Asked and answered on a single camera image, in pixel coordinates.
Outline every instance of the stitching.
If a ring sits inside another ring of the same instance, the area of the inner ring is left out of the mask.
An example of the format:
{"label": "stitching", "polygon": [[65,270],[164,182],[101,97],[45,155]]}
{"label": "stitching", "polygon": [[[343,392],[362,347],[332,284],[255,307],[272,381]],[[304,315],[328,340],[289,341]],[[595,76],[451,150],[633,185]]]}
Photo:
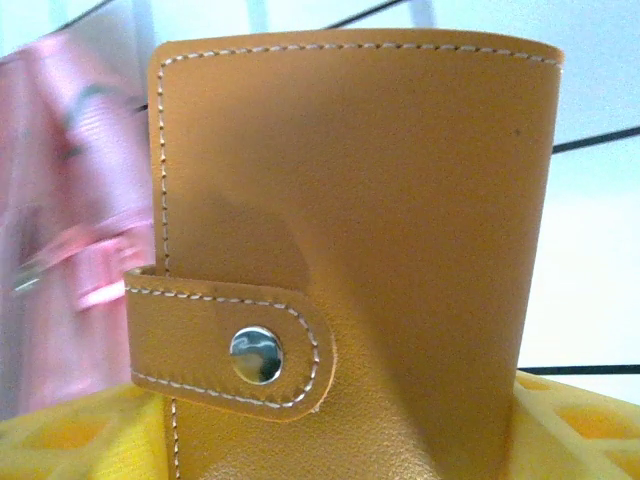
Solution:
{"label": "stitching", "polygon": [[158,128],[160,131],[159,140],[160,140],[160,170],[161,170],[161,181],[160,188],[162,190],[162,242],[164,249],[164,267],[165,267],[165,275],[168,277],[170,275],[169,269],[169,209],[167,206],[167,155],[166,155],[166,140],[164,134],[164,104],[163,104],[163,95],[164,89],[162,84],[162,79],[164,77],[164,70],[169,65],[173,63],[177,63],[180,61],[188,60],[188,59],[197,59],[197,58],[205,58],[205,57],[216,57],[216,56],[225,56],[225,55],[237,55],[242,53],[269,53],[269,52],[291,52],[291,51],[301,51],[301,50],[349,50],[349,49],[373,49],[373,50],[381,50],[381,49],[392,49],[392,50],[401,50],[401,49],[416,49],[416,50],[431,50],[431,51],[448,51],[448,52],[460,52],[460,53],[488,53],[495,55],[504,55],[513,58],[519,58],[524,60],[529,60],[532,62],[545,63],[549,65],[554,65],[556,67],[560,67],[560,62],[557,60],[553,60],[550,58],[544,58],[539,55],[531,55],[525,52],[514,52],[506,49],[496,49],[490,47],[477,47],[474,45],[434,45],[430,43],[419,44],[419,43],[396,43],[396,42],[385,42],[385,43],[344,43],[344,44],[335,44],[335,43],[312,43],[308,45],[274,45],[274,46],[262,46],[262,47],[253,47],[253,48],[228,48],[222,50],[208,50],[205,52],[191,52],[182,55],[176,55],[174,57],[170,57],[165,61],[160,63],[160,70],[157,73],[158,80],[158,90],[157,90],[157,103],[158,103]]}
{"label": "stitching", "polygon": [[171,426],[173,428],[173,465],[175,466],[176,478],[180,478],[180,459],[178,457],[178,408],[176,399],[171,399]]}
{"label": "stitching", "polygon": [[284,403],[267,402],[264,400],[257,400],[255,398],[241,397],[238,395],[230,395],[228,393],[219,392],[217,390],[213,390],[210,388],[204,388],[204,387],[198,387],[195,385],[189,385],[186,383],[174,382],[172,380],[167,380],[164,378],[152,377],[151,375],[145,375],[143,373],[136,372],[135,370],[131,370],[131,373],[133,375],[140,378],[144,378],[145,380],[148,380],[149,382],[152,382],[152,383],[160,383],[162,385],[170,386],[173,388],[180,388],[183,390],[191,390],[197,393],[207,394],[212,397],[221,397],[227,400],[236,400],[242,403],[250,403],[252,405],[265,406],[269,408],[291,408],[296,403],[301,402],[304,399],[304,397],[306,397],[307,394],[313,388],[313,384],[316,379],[316,374],[318,372],[318,365],[320,364],[320,354],[318,352],[318,341],[316,340],[316,336],[313,333],[313,330],[311,329],[311,327],[309,326],[305,318],[302,316],[302,314],[297,310],[289,307],[288,305],[284,303],[273,303],[273,302],[267,302],[267,301],[252,300],[249,298],[241,299],[241,298],[214,297],[209,295],[202,295],[199,293],[191,294],[191,293],[177,292],[177,291],[170,291],[170,290],[153,290],[153,289],[144,288],[144,287],[140,287],[140,288],[131,287],[129,285],[127,285],[125,288],[127,291],[131,293],[139,293],[142,295],[162,295],[164,297],[183,298],[186,300],[201,300],[205,302],[215,301],[218,303],[231,303],[235,305],[258,305],[258,306],[271,307],[278,310],[282,310],[283,312],[288,313],[289,315],[295,317],[298,320],[300,325],[302,325],[302,327],[307,332],[307,337],[309,338],[309,342],[313,347],[313,363],[311,365],[311,373],[309,375],[309,381],[304,386],[303,391],[300,395],[298,395],[293,400],[289,402],[284,402]]}

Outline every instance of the pink bag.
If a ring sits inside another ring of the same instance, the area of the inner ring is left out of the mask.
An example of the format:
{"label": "pink bag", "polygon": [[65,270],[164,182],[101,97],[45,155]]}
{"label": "pink bag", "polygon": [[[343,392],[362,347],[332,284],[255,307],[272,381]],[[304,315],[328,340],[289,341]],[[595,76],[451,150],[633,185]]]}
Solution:
{"label": "pink bag", "polygon": [[64,34],[0,59],[0,419],[129,379],[122,273],[153,263],[140,103]]}

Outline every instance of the snap button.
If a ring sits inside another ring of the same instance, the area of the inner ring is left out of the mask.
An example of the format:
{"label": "snap button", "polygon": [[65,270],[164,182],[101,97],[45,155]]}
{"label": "snap button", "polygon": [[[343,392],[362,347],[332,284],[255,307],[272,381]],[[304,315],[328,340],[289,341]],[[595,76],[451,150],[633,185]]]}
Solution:
{"label": "snap button", "polygon": [[247,327],[233,336],[229,353],[233,368],[255,385],[273,382],[282,371],[282,348],[276,336],[263,327]]}

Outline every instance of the tan leather wallet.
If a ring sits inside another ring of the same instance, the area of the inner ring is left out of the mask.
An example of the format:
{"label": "tan leather wallet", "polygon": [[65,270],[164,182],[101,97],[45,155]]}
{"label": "tan leather wallet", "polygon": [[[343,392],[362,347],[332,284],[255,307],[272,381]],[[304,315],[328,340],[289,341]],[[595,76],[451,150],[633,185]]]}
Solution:
{"label": "tan leather wallet", "polygon": [[444,30],[155,52],[127,288],[172,478],[498,478],[561,60]]}

